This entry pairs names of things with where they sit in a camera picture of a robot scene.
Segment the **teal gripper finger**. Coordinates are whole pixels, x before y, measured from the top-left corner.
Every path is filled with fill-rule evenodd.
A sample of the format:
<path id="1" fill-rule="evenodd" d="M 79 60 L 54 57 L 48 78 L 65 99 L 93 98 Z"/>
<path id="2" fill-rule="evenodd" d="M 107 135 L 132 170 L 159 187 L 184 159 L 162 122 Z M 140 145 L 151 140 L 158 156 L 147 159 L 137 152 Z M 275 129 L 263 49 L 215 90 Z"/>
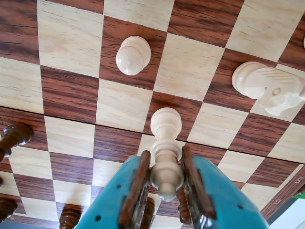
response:
<path id="1" fill-rule="evenodd" d="M 257 206 L 211 161 L 182 147 L 188 220 L 195 229 L 267 229 Z"/>
<path id="2" fill-rule="evenodd" d="M 139 229 L 150 189 L 151 153 L 130 156 L 93 201 L 77 229 Z"/>

